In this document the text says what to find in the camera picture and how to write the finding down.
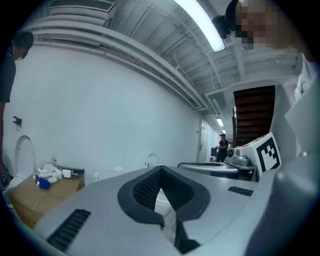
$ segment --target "door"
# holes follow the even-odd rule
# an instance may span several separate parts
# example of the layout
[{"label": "door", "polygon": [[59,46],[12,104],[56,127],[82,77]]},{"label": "door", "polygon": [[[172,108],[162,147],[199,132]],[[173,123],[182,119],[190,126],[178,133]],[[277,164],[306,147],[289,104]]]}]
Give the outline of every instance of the door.
[{"label": "door", "polygon": [[208,125],[204,121],[201,121],[198,163],[209,162],[209,159],[207,159],[207,149],[208,149]]}]

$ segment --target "gray machine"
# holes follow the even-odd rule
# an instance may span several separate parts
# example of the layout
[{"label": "gray machine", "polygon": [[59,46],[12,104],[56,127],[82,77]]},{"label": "gray machine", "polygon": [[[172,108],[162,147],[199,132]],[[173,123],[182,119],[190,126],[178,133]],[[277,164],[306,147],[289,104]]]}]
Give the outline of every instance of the gray machine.
[{"label": "gray machine", "polygon": [[[51,251],[71,256],[272,255],[317,201],[317,156],[268,170],[259,182],[177,167],[136,170],[86,186],[34,231]],[[153,211],[160,188],[176,212],[174,245],[162,233],[164,218]]]}]

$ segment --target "vent grille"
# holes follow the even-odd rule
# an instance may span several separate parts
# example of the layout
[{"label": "vent grille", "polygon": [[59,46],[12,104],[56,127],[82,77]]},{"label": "vent grille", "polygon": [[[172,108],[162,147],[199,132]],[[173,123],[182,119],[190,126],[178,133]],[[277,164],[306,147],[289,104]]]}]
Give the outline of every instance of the vent grille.
[{"label": "vent grille", "polygon": [[87,221],[91,212],[76,209],[48,238],[47,242],[62,252],[65,252]]},{"label": "vent grille", "polygon": [[115,4],[112,2],[98,0],[54,0],[50,4],[49,9],[58,7],[82,7],[104,10],[108,13],[114,6]]},{"label": "vent grille", "polygon": [[248,196],[251,197],[252,193],[254,192],[253,190],[249,190],[249,189],[244,189],[241,187],[237,187],[237,186],[231,186],[228,189],[229,191],[244,195],[244,196]]}]

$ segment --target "black rubber seal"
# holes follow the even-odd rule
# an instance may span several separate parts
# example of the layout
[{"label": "black rubber seal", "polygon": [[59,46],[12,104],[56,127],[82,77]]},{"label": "black rubber seal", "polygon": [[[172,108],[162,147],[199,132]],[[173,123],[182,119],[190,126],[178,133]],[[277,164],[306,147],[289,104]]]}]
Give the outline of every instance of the black rubber seal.
[{"label": "black rubber seal", "polygon": [[210,202],[206,187],[166,166],[157,166],[124,184],[117,195],[118,203],[135,221],[163,227],[164,218],[154,212],[160,189],[181,222],[198,219]]}]

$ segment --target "white appliance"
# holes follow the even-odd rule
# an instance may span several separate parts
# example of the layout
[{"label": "white appliance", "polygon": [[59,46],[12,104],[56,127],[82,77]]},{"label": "white appliance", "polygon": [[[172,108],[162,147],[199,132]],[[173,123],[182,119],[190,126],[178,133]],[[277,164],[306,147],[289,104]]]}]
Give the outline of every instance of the white appliance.
[{"label": "white appliance", "polygon": [[251,165],[257,166],[259,178],[261,178],[265,171],[278,169],[282,164],[278,146],[272,132],[246,145],[230,149],[225,161],[241,165],[244,157],[249,159]]}]

